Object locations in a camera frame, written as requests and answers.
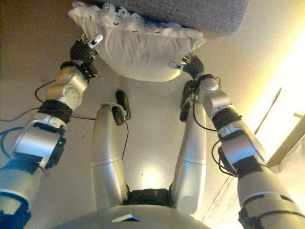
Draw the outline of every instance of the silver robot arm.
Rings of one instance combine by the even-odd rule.
[[[18,134],[14,159],[0,170],[0,227],[23,228],[37,194],[43,171],[55,166],[63,152],[63,134],[72,112],[81,105],[89,79],[97,76],[92,65],[98,35],[88,42],[83,35],[71,48],[71,61],[61,66],[47,98]]]
[[[293,202],[277,176],[265,164],[264,149],[254,133],[235,111],[216,78],[204,73],[195,55],[186,65],[171,63],[197,81],[203,93],[205,111],[212,120],[222,145],[219,157],[232,175],[238,177],[239,221],[245,229],[304,228],[305,216]]]

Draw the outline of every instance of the gray cushion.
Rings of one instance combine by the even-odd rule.
[[[236,31],[249,0],[91,0],[123,6],[152,21],[178,23],[203,31],[206,38],[217,38]]]

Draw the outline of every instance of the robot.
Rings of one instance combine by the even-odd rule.
[[[94,47],[83,35],[72,46],[71,61],[61,65],[54,86],[16,138],[12,155],[0,171],[0,227],[23,228],[31,217],[45,169],[57,165],[66,139],[63,138],[72,112],[81,105],[91,78]],[[114,127],[131,118],[128,98],[116,93],[117,103],[103,103],[98,111],[92,143],[92,182],[98,211],[55,228],[202,228],[207,226],[190,215],[202,204],[206,170],[205,112],[215,126],[221,146],[219,167],[238,178],[241,206],[239,221],[245,229],[298,229],[305,215],[265,164],[264,149],[242,117],[235,111],[217,79],[205,74],[199,58],[187,55],[184,64],[171,62],[192,77],[183,91],[180,120],[185,122],[174,180],[169,190],[130,192],[124,182],[122,153],[115,149]],[[153,192],[155,199],[140,199]],[[101,209],[104,201],[109,208]]]

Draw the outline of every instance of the white pillow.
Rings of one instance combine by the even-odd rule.
[[[180,75],[169,62],[181,59],[204,44],[202,32],[174,23],[145,21],[136,13],[105,3],[103,9],[75,2],[68,15],[82,27],[88,39],[99,33],[97,53],[119,75],[127,78],[164,82]]]

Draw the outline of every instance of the black cable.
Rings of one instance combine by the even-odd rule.
[[[8,159],[11,159],[11,156],[8,154],[8,152],[6,152],[6,150],[4,149],[4,138],[6,137],[6,135],[11,132],[11,131],[15,131],[15,130],[21,130],[23,128],[23,126],[18,126],[18,127],[14,127],[14,128],[11,128],[11,129],[8,129],[8,130],[5,130],[5,131],[2,131],[0,133],[0,136],[2,135],[1,137],[1,151],[3,152],[3,154],[8,158]]]
[[[55,82],[55,80],[52,80],[52,81],[50,81],[50,82],[47,82],[47,83],[45,83],[44,85],[40,86],[39,88],[37,88],[37,89],[35,90],[35,97],[36,97],[36,99],[38,99],[40,102],[43,103],[43,101],[38,97],[37,92],[38,92],[41,88],[43,88],[44,86],[47,86],[47,85],[51,84],[52,82]]]
[[[205,129],[205,130],[217,132],[217,130],[210,129],[210,128],[207,128],[207,127],[202,126],[202,125],[197,121],[197,119],[196,119],[196,116],[195,116],[195,99],[196,99],[196,94],[198,93],[198,90],[199,90],[199,88],[197,88],[197,90],[195,91],[195,93],[194,93],[194,100],[193,100],[193,117],[194,117],[194,120],[195,120],[195,122],[197,123],[197,125],[199,125],[201,128],[203,128],[203,129]]]
[[[229,176],[237,177],[237,176],[235,176],[234,174],[227,172],[226,169],[225,169],[226,171],[223,171],[223,170],[222,170],[222,167],[223,167],[223,166],[220,164],[220,158],[219,158],[219,159],[218,159],[218,168],[219,168],[219,170],[220,170],[222,173],[227,174],[227,175],[229,175]]]
[[[123,150],[123,154],[122,154],[122,161],[123,161],[123,158],[124,158],[125,149],[126,149],[127,140],[128,140],[128,135],[129,135],[129,128],[128,128],[127,122],[126,121],[124,121],[124,122],[125,122],[126,127],[127,127],[127,136],[126,136],[125,146],[124,146],[124,150]]]
[[[215,156],[214,156],[214,148],[215,148],[215,146],[216,146],[219,142],[220,142],[220,140],[218,140],[217,142],[215,142],[215,144],[214,144],[213,147],[212,147],[212,158],[213,158],[213,160],[214,160],[214,162],[215,162],[216,164],[218,164],[218,162],[217,162],[217,160],[216,160],[216,158],[215,158]]]
[[[95,120],[95,118],[83,118],[83,117],[76,117],[71,115],[71,118],[79,118],[79,119],[85,119],[85,120]]]
[[[23,112],[22,114],[20,114],[19,116],[17,116],[16,118],[8,119],[8,120],[7,119],[0,119],[0,121],[2,121],[2,122],[13,122],[13,121],[21,118],[22,116],[24,116],[26,113],[28,113],[30,111],[33,111],[33,110],[36,110],[36,109],[39,109],[39,107],[35,107],[35,108],[30,109],[30,110],[27,110],[27,111]]]

